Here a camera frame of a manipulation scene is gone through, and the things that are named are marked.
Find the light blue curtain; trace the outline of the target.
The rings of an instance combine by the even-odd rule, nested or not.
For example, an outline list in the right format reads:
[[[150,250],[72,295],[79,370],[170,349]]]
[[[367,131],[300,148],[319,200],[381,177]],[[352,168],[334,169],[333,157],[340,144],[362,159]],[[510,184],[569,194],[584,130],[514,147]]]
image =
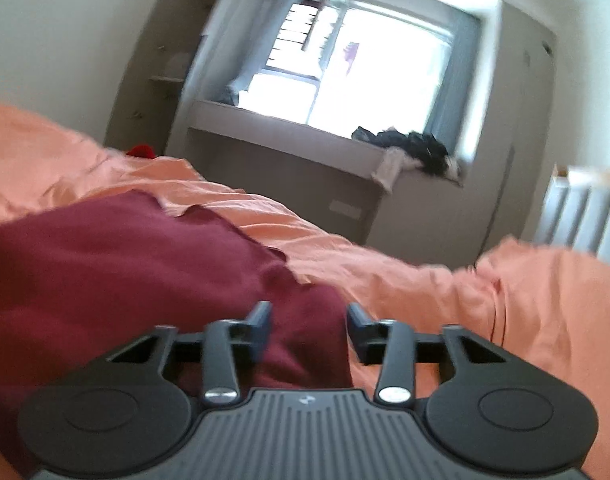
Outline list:
[[[465,105],[468,104],[480,45],[480,20],[458,11],[450,24],[450,53],[439,91],[424,132],[431,133],[449,154],[453,154],[462,127]]]
[[[238,106],[242,91],[247,91],[253,77],[270,58],[273,44],[279,38],[283,22],[288,18],[293,4],[301,0],[269,0],[269,7],[264,14],[261,24],[256,25],[250,39],[247,57],[241,65],[241,70],[235,79],[227,84],[220,102]]]

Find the maroon long sleeve shirt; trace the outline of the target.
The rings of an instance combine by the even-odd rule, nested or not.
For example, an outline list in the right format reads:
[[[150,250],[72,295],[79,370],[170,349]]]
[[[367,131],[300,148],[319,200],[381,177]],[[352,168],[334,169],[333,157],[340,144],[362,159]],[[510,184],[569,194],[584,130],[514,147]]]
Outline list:
[[[1,224],[0,455],[33,469],[17,417],[36,388],[155,326],[198,332],[261,301],[273,306],[273,327],[244,385],[351,385],[345,300],[299,282],[283,252],[212,210],[172,217],[132,191]]]

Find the grey window bench cabinet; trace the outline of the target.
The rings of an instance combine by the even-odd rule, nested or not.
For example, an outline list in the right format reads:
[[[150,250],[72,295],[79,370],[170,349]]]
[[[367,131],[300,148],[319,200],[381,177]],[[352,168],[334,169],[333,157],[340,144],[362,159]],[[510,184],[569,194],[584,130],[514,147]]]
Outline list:
[[[186,159],[207,180],[284,204],[327,232],[409,262],[452,266],[447,244],[457,196],[450,182],[407,169],[385,192],[371,176],[378,148],[211,101],[194,102]]]

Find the dark clothes pile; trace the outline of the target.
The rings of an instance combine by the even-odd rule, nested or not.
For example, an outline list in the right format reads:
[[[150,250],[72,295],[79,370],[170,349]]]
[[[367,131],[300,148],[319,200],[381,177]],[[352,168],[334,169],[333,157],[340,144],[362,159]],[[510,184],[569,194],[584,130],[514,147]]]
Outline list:
[[[420,170],[432,177],[441,177],[453,182],[462,179],[462,168],[454,157],[451,157],[442,142],[430,133],[401,133],[390,128],[377,134],[358,127],[352,133],[355,141],[366,142],[377,148],[400,148],[411,159],[420,164]]]

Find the right light blue curtain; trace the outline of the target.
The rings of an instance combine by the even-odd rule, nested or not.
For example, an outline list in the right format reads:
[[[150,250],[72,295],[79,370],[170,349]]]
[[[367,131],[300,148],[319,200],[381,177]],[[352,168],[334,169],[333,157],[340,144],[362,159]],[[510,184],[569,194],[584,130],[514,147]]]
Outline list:
[[[424,132],[431,133],[449,154],[453,154],[462,127],[465,105],[468,104],[480,45],[480,20],[458,11],[450,24],[450,53],[439,91]]]

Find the grey padded headboard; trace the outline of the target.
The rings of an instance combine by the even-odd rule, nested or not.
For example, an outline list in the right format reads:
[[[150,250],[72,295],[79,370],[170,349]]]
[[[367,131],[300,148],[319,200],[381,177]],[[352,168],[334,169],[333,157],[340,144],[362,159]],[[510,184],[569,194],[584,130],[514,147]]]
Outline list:
[[[591,254],[610,265],[610,169],[556,165],[532,242]]]

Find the red plush object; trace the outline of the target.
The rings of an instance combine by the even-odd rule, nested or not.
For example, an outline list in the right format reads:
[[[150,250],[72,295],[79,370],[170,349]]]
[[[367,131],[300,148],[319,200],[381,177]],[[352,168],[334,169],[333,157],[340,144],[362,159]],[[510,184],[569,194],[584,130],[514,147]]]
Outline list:
[[[126,151],[125,154],[130,157],[142,158],[142,159],[155,159],[156,152],[151,148],[149,144],[138,144],[134,148]]]

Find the white garment hanging off bench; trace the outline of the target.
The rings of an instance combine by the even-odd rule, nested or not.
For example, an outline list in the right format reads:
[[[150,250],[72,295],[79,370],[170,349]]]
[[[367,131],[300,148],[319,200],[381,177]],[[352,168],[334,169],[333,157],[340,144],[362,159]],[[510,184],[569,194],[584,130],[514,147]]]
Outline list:
[[[394,185],[403,171],[413,168],[413,159],[401,148],[386,148],[371,179],[387,194],[393,193]]]

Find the grey open wardrobe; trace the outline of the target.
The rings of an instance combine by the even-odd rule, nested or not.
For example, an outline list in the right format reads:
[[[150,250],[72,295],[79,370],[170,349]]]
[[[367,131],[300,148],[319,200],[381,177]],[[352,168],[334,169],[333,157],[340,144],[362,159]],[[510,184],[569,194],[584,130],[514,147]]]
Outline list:
[[[216,0],[156,0],[139,36],[114,101],[104,144],[128,151],[149,144],[163,154],[185,79],[163,76],[169,57],[192,61]]]

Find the tall grey closet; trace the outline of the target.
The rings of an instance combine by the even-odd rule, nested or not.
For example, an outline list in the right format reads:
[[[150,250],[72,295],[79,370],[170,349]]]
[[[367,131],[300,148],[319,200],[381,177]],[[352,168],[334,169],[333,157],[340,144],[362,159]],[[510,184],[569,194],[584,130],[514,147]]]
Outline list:
[[[505,3],[482,133],[464,181],[450,266],[466,266],[507,235],[522,234],[546,145],[555,36]]]

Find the left light blue curtain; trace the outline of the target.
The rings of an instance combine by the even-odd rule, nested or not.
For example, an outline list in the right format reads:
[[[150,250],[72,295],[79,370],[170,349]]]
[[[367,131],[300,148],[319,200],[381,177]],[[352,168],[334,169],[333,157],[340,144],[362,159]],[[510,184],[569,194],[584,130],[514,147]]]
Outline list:
[[[293,4],[301,0],[269,0],[269,7],[264,14],[261,24],[256,25],[250,39],[247,57],[241,65],[241,70],[235,79],[227,84],[220,102],[238,106],[242,91],[247,91],[253,77],[270,58],[273,44],[279,38],[283,22],[288,18]]]

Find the purple garment outside window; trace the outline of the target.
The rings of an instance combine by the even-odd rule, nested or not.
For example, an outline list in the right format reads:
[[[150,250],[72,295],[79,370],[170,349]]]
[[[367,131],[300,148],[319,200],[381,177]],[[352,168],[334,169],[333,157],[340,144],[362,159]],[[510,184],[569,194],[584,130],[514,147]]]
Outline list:
[[[355,61],[359,44],[357,42],[350,42],[344,49],[344,60],[348,65],[352,65]]]

